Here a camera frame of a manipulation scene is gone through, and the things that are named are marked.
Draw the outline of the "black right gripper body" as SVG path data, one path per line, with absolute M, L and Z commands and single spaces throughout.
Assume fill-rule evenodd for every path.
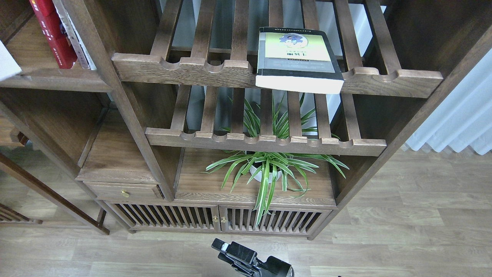
M 293 277 L 294 269 L 289 263 L 269 256 L 266 262 L 257 260 L 256 266 L 258 273 L 256 277 Z

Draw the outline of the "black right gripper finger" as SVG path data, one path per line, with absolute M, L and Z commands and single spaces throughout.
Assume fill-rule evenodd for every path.
M 211 244 L 211 247 L 215 250 L 218 250 L 220 254 L 226 254 L 227 256 L 235 257 L 247 261 L 254 268 L 253 269 L 254 275 L 258 273 L 258 270 L 256 268 L 257 260 L 258 260 L 257 252 L 247 247 L 244 247 L 243 245 L 238 244 L 236 242 L 232 242 L 231 244 L 228 244 L 218 238 L 214 239 L 213 243 Z
M 218 254 L 218 259 L 223 260 L 226 263 L 229 263 L 232 266 L 232 268 L 236 272 L 240 273 L 241 275 L 244 275 L 246 277 L 254 276 L 254 270 L 253 270 L 254 268 L 247 261 L 235 257 L 230 257 L 227 256 L 226 254 Z

